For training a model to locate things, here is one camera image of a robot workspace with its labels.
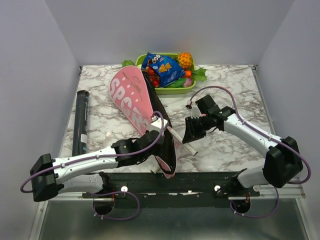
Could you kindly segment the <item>pink racket bag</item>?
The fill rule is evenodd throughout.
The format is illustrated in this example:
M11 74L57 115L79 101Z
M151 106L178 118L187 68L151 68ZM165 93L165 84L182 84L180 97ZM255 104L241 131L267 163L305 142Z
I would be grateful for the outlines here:
M114 75L109 84L109 95L141 135L151 124L154 111L159 111L165 120L170 120L153 84L145 79L137 66L125 66ZM166 178L175 176L177 157L174 139L168 130L163 134L163 145L155 158Z

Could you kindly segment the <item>black shuttlecock tube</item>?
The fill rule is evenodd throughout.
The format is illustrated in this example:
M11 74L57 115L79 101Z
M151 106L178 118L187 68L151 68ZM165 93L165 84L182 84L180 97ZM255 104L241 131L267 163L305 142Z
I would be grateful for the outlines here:
M75 116L72 141L72 156L83 155L87 152L87 125L89 113L89 97L87 90L79 90L76 94Z

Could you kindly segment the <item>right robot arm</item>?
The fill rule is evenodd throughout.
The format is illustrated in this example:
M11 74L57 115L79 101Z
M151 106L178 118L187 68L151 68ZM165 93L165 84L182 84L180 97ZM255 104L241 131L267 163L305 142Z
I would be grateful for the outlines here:
M262 166L243 169L233 176L225 186L226 192L241 196L255 185L281 188L303 170L294 138L281 138L241 121L233 108L219 108L208 94L197 100L191 109L200 115L185 118L183 144L204 138L210 129L218 129L238 137L265 158Z

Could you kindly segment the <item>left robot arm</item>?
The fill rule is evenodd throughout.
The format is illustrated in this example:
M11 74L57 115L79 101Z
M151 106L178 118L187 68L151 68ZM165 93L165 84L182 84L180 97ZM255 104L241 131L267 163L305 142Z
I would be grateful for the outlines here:
M53 159L49 153L39 157L30 170L33 200L42 202L62 193L84 192L104 198L111 185L90 173L136 165L158 155L164 137L152 130L142 137L118 140L102 150Z

